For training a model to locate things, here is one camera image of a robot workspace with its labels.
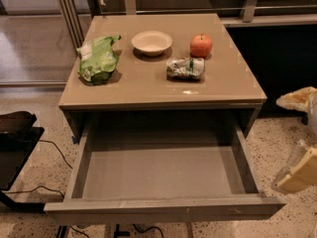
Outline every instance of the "red apple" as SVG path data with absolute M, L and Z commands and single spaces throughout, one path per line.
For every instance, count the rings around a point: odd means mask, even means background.
M 200 34 L 190 41 L 190 53 L 196 58 L 206 58 L 211 52 L 212 42 L 209 36 Z

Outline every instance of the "white bowl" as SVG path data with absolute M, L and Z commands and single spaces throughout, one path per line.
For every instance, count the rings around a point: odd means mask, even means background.
M 158 31 L 146 31 L 132 39 L 132 45 L 148 57 L 157 57 L 167 50 L 172 43 L 168 34 Z

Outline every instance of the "drawer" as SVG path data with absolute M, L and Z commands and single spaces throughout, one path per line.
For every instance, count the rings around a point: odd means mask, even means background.
M 262 191 L 234 110 L 91 113 L 61 225 L 268 219 L 284 206 Z

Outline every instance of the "floor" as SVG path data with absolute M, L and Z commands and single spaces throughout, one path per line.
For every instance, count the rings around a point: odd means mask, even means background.
M 89 18 L 81 19 L 84 27 Z M 75 54 L 61 17 L 0 18 L 1 80 L 66 80 Z M 73 164 L 78 146 L 72 143 L 70 129 L 58 109 L 62 88 L 0 88 L 0 114 L 27 110 L 38 117 L 36 125 L 45 128 L 43 140 L 55 142 Z M 300 116 L 258 119 L 247 139 L 254 169 L 267 196 L 279 196 L 286 205 L 264 221 L 223 221 L 197 223 L 146 223 L 159 226 L 164 237 L 188 238 L 309 238 L 316 237 L 317 187 L 296 194 L 281 194 L 271 188 L 275 175 L 286 163 L 298 140 L 314 143 L 315 137 L 301 123 Z M 53 144 L 40 142 L 10 192 L 31 190 L 38 185 L 65 192 L 71 168 Z M 57 192 L 37 189 L 8 194 L 16 201 L 62 201 Z M 74 227 L 91 238 L 113 237 L 113 225 Z M 0 237 L 55 237 L 58 224 L 46 214 L 1 212 Z M 121 225 L 131 237 L 160 237 L 157 231 L 139 234 L 131 225 Z M 69 230 L 67 237 L 84 237 Z

